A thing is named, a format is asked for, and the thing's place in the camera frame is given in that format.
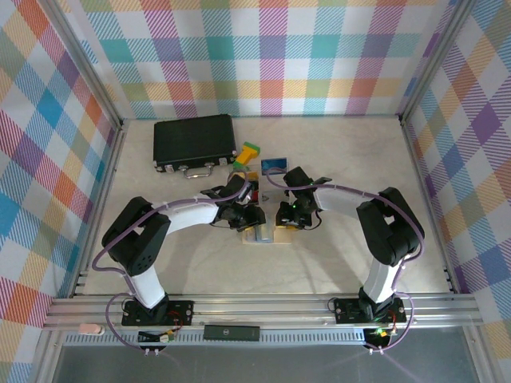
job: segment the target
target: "purple cable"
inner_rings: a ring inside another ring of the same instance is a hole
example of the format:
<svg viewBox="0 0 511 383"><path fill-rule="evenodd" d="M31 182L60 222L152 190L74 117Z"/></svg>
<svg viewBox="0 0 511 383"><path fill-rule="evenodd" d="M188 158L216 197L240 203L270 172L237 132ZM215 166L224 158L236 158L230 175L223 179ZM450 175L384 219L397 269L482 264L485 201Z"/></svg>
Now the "purple cable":
<svg viewBox="0 0 511 383"><path fill-rule="evenodd" d="M248 175L247 173L244 171L244 170L240 170L240 172L242 172L244 174L244 178L245 178L245 182L243 184L243 186L241 187L241 189L239 191L237 191L236 193L234 193L233 195L230 195L228 197L224 197L224 198L219 198L219 199L209 199L209 198L188 198L188 199L179 199L177 201L173 201L171 203L167 203L165 205L161 205L151 211L148 211L147 213L145 213L143 216L141 216L133 225L131 225L130 227L128 227L126 230L124 230L122 233L120 233L112 242L110 242L108 245L105 246L105 248L103 248L103 250L101 250L97 255L96 257L94 257L93 259L93 262L92 262L92 268L93 270L95 271L113 271L113 272L116 272L116 273L119 273L121 274L126 283L128 284L128 287L130 289L130 291L132 292L132 294L135 294L136 291L135 291L135 287L133 286L131 280L129 279L129 276L125 273L124 270L122 269L119 269L117 267L99 267L97 265L97 263L99 262L99 260L101 259L101 257L103 255L106 254L107 251L109 251L112 247L114 247L115 245L117 245L123 238L125 238L130 232L132 232L133 230L135 230L140 224L142 224L147 218L149 218L151 215L159 212L159 211L163 211L163 210L168 210L170 209L171 207L175 207L175 206L179 206L179 205L182 205L182 204L185 204L185 203L210 203L210 204L214 204L214 203L217 203L217 202L225 202L225 201L229 201L230 199L234 199L236 198L238 195L240 195L245 189L246 187L248 186ZM110 331L112 331L112 334L119 340L119 342L121 342L123 345L126 345L128 347L132 347L134 349L141 349L139 348L138 346L136 345L132 345L130 343L128 343L127 341L125 341L122 336L113 328L113 324L112 322L110 321L110 317L109 317L109 308L110 306L112 305L113 301L116 299L116 298L119 298L119 297L123 297L123 296L127 296L127 297L130 297L132 298L133 295L129 294L129 293L119 293L119 294L116 294L114 295L110 300L109 302L107 303L106 305L106 309L105 309L105 317L106 317L106 324L109 326L110 328Z"/></svg>
<svg viewBox="0 0 511 383"><path fill-rule="evenodd" d="M411 323L412 323L412 321L414 319L415 307L414 307L414 302L413 302L412 298L407 293L403 293L401 291L396 291L396 283L398 282L399 275L401 274L401 270L404 268L405 263L408 263L409 261L413 261L414 259L417 259L422 254L424 254L424 249L425 249L424 237L422 236L422 233L419 230L418 226L415 224L415 222L399 206L397 206L395 203L392 203L387 198L381 197L378 194L364 192L362 190L358 190L358 189L354 189L354 188L349 188L347 186L342 186L342 185L335 185L335 184L320 184L320 185L314 185L313 184L313 185L295 186L295 187L289 187L287 185L284 186L284 185L280 185L280 184L276 183L274 180L271 179L270 173L271 173L272 170L280 171L281 172L283 169L271 168L271 169L268 169L268 171L266 173L266 178L267 178L268 182L270 184L272 184L273 186L275 186L276 188L284 189L284 190L290 190L290 191L293 191L293 190L306 190L306 189L312 189L312 188L327 188L327 189L340 190L341 192L345 191L346 193L349 193L349 194L360 195L361 197L368 198L368 199L370 199L370 198L377 199L379 201L382 201L385 205L388 205L388 206L392 207L411 226L412 230L414 231L414 233L416 234L416 236L418 238L419 250L418 250L416 255L413 255L413 256L409 257L408 259L404 259L401 262L401 265L399 265L399 268L398 268L398 272L394 276L394 280L392 281L392 285L391 285L392 290L395 292L395 294L397 296L402 296L402 297L408 298L408 300L410 300L410 307L411 307L410 319L408 320L408 323L406 323L406 327L403 330L401 336L397 340L395 340L392 344L387 345L386 347L382 347L381 350L391 349L395 345L399 344L401 342L401 340L405 337L405 335L408 334L408 330L410 329ZM380 348L376 347L375 345L371 345L370 343L366 343L366 344L369 347L373 348L373 349L380 350Z"/></svg>

